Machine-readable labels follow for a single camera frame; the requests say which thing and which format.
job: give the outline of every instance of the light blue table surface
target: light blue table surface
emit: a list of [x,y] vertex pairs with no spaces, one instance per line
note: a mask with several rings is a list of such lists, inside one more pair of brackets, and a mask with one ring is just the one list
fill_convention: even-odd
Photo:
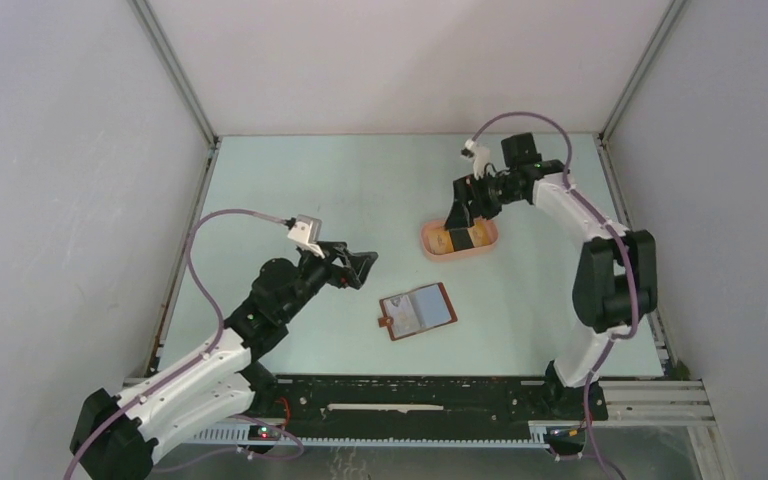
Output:
[[[321,240],[380,255],[359,291],[326,286],[293,319],[290,334],[263,364],[275,373],[370,375],[542,375],[576,322],[571,293],[579,245],[526,202],[495,219],[490,253],[433,263],[419,231],[448,214],[452,180],[471,167],[459,151],[467,135],[225,137],[202,215],[248,208],[281,218],[322,219]],[[498,168],[500,135],[482,137]],[[612,215],[591,135],[573,135],[572,172],[580,189]],[[544,159],[566,156],[558,135],[537,135]],[[194,248],[196,270],[229,315],[267,260],[298,254],[286,230],[245,216],[208,222]],[[379,328],[379,299],[443,282],[458,322],[393,342]],[[168,326],[160,366],[168,366],[216,328],[208,303],[186,274]],[[602,368],[613,376],[658,376],[648,322],[614,348]]]

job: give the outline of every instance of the purple cable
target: purple cable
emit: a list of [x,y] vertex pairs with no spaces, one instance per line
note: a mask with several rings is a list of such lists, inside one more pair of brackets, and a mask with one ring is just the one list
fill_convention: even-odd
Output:
[[[219,325],[216,329],[216,334],[213,336],[213,340],[210,341],[210,344],[207,346],[207,348],[204,349],[203,353],[209,353],[211,350],[213,350],[213,347],[215,347],[219,343],[219,339],[222,338],[223,322],[225,320],[225,317],[222,315],[222,309],[219,308],[219,304],[210,295],[210,293],[208,293],[207,289],[204,287],[204,284],[201,282],[201,279],[199,279],[198,275],[196,274],[196,269],[193,267],[193,255],[192,255],[193,243],[195,240],[196,232],[198,232],[201,226],[204,225],[208,220],[214,217],[218,217],[220,215],[229,215],[229,214],[250,215],[252,217],[259,218],[261,220],[274,222],[279,225],[286,225],[285,220],[281,220],[280,218],[273,217],[271,215],[255,212],[254,210],[245,210],[242,208],[229,208],[225,210],[217,210],[213,213],[205,215],[193,226],[187,238],[186,249],[184,251],[184,256],[186,257],[186,260],[187,260],[187,268],[189,268],[190,270],[190,276],[193,278],[193,282],[196,284],[196,287],[199,289],[202,295],[204,295],[204,297],[210,303],[210,306],[213,307],[213,311],[216,312],[216,316],[219,319]],[[84,454],[87,453],[87,450],[89,449],[90,445],[92,445],[93,442],[98,440],[98,437],[100,437],[105,430],[110,428],[110,426],[113,425],[113,422],[115,422],[120,417],[122,417],[122,415],[125,415],[125,413],[127,413],[128,410],[130,410],[136,404],[138,404],[140,402],[141,397],[151,396],[156,391],[168,385],[169,382],[171,382],[172,380],[175,380],[176,378],[181,376],[184,372],[192,368],[194,365],[198,364],[201,361],[201,359],[202,359],[201,354],[199,354],[197,357],[194,357],[189,362],[181,365],[180,367],[178,367],[177,370],[173,371],[172,374],[170,374],[168,377],[152,385],[145,392],[143,392],[142,395],[137,395],[136,397],[131,399],[131,401],[127,402],[125,405],[122,405],[122,407],[119,408],[119,410],[117,410],[113,415],[109,416],[105,421],[101,422],[101,425],[99,425],[98,428],[96,428],[95,430],[93,430],[92,433],[90,433],[90,435],[87,437],[84,443],[81,444],[80,448],[78,448],[78,450],[75,452],[75,455],[72,457],[72,461],[69,462],[69,466],[66,468],[66,473],[63,474],[63,480],[70,480],[72,478],[72,475],[75,473],[75,469],[78,468],[78,464],[80,463],[81,458],[84,456]]]
[[262,458],[264,460],[278,460],[278,461],[293,460],[293,459],[299,458],[304,453],[304,445],[302,445],[302,441],[299,440],[298,437],[296,437],[292,433],[284,430],[283,428],[276,427],[275,425],[269,425],[266,422],[262,422],[262,421],[260,421],[260,420],[258,420],[256,418],[247,417],[245,415],[232,415],[231,418],[237,418],[237,419],[240,419],[240,420],[245,420],[245,421],[247,421],[249,423],[253,423],[255,425],[259,425],[261,427],[268,428],[268,429],[270,429],[270,430],[272,430],[274,432],[278,432],[279,435],[280,435],[278,437],[279,439],[281,437],[287,437],[290,440],[292,440],[293,443],[296,444],[296,447],[297,447],[296,448],[296,452],[293,453],[292,455],[275,456],[275,455],[264,455],[262,453],[256,453],[256,452],[252,452],[252,451],[246,450],[244,448],[238,448],[238,447],[219,448],[219,449],[216,449],[216,450],[211,450],[210,452],[207,452],[204,455],[200,455],[200,456],[198,456],[198,457],[196,457],[196,458],[194,458],[192,460],[188,460],[188,461],[186,461],[186,462],[184,462],[184,463],[182,463],[180,465],[175,465],[174,467],[155,468],[155,469],[153,469],[151,471],[151,473],[172,473],[172,472],[177,472],[177,471],[183,470],[185,468],[191,467],[191,466],[193,466],[193,465],[195,465],[195,464],[197,464],[197,463],[199,463],[202,460],[205,460],[207,458],[210,458],[210,457],[213,457],[213,456],[216,456],[216,455],[222,455],[222,454],[225,454],[225,453],[243,453],[243,452],[245,452],[247,454],[247,456],[251,455],[252,457]]
[[[626,334],[614,334],[611,336],[610,340],[608,341],[608,344],[605,345],[605,349],[602,350],[602,354],[599,355],[599,358],[596,360],[596,363],[593,365],[593,368],[590,370],[590,373],[587,374],[587,378],[584,381],[584,420],[585,420],[585,427],[587,429],[587,434],[590,437],[590,443],[593,445],[593,453],[596,460],[599,462],[599,466],[602,467],[602,471],[605,472],[605,475],[608,477],[611,476],[611,473],[608,471],[608,464],[610,464],[610,461],[606,460],[602,457],[602,453],[599,451],[599,445],[596,443],[596,436],[593,434],[593,422],[590,419],[590,403],[588,402],[588,399],[590,398],[590,384],[593,381],[593,377],[595,376],[596,372],[599,370],[599,368],[602,366],[603,363],[605,363],[605,360],[608,358],[608,354],[611,353],[611,349],[614,348],[614,341],[616,340],[628,340],[630,338],[633,338],[637,334],[637,328],[638,324],[640,322],[640,306],[638,304],[637,299],[637,285],[634,281],[634,274],[631,271],[631,259],[628,256],[628,248],[625,246],[625,244],[622,241],[622,238],[620,238],[619,233],[614,229],[613,226],[607,224],[608,219],[605,218],[604,215],[602,215],[599,210],[590,203],[589,200],[584,198],[584,195],[578,192],[572,184],[569,181],[569,170],[570,170],[570,164],[572,164],[572,141],[570,141],[569,135],[567,134],[566,130],[564,130],[563,127],[561,127],[558,122],[552,120],[551,118],[541,115],[539,113],[534,112],[525,112],[525,111],[514,111],[514,112],[506,112],[499,115],[496,115],[495,117],[488,120],[484,125],[481,126],[481,128],[478,129],[478,131],[475,133],[475,135],[472,136],[472,141],[477,142],[478,137],[481,136],[482,133],[484,133],[485,130],[487,130],[487,127],[490,125],[496,123],[497,121],[507,118],[507,117],[531,117],[536,118],[538,120],[542,120],[549,125],[552,125],[564,138],[564,142],[567,145],[567,159],[564,162],[564,171],[561,174],[561,181],[563,182],[564,187],[569,191],[570,195],[575,198],[575,200],[584,207],[588,212],[590,212],[590,215],[593,216],[596,221],[599,222],[600,225],[603,225],[605,227],[605,230],[608,232],[609,235],[611,235],[611,238],[614,240],[614,243],[617,244],[617,249],[620,252],[620,257],[622,258],[623,265],[625,266],[625,278],[626,282],[628,283],[628,292],[629,292],[629,299],[631,301],[631,329],[629,329],[629,332]],[[625,476],[622,474],[622,472],[619,472],[621,478],[625,478]]]

